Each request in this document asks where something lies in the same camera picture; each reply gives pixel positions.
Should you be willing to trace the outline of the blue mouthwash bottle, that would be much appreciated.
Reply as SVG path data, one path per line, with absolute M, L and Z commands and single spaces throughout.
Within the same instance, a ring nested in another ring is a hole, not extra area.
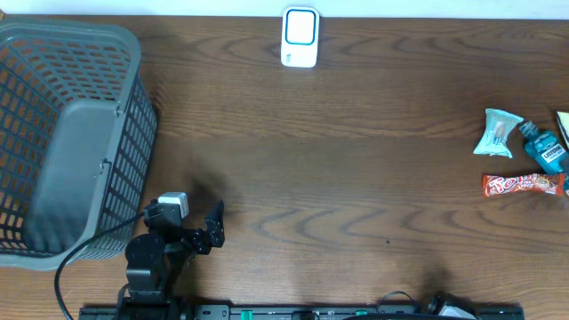
M 564 192 L 568 194 L 568 151 L 552 131 L 540 131 L 533 122 L 526 121 L 519 131 L 525 137 L 525 152 L 547 174 L 565 175 Z

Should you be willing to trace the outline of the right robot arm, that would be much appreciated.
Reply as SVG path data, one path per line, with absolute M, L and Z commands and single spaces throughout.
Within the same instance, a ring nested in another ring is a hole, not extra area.
M 446 292 L 437 292 L 430 300 L 426 312 L 436 316 L 477 319 L 476 311 L 468 300 Z

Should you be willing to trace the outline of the teal tissue pack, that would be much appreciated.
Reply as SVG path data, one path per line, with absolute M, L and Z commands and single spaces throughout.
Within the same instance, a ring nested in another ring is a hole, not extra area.
M 487 108 L 485 115 L 485 131 L 473 153 L 512 158 L 513 155 L 507 146 L 508 136 L 524 121 L 524 118 L 496 108 Z

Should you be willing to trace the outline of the yellow chips bag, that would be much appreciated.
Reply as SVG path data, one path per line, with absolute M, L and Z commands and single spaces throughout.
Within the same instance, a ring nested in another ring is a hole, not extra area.
M 569 148 L 569 113 L 557 111 L 557 123 L 562 133 L 566 146 Z

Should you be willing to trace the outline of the red brown snack bar wrapper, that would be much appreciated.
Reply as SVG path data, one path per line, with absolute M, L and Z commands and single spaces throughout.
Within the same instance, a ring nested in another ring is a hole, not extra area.
M 564 183 L 564 173 L 532 173 L 517 177 L 502 177 L 485 174 L 482 179 L 482 191 L 485 197 L 522 191 L 562 196 L 564 194 Z

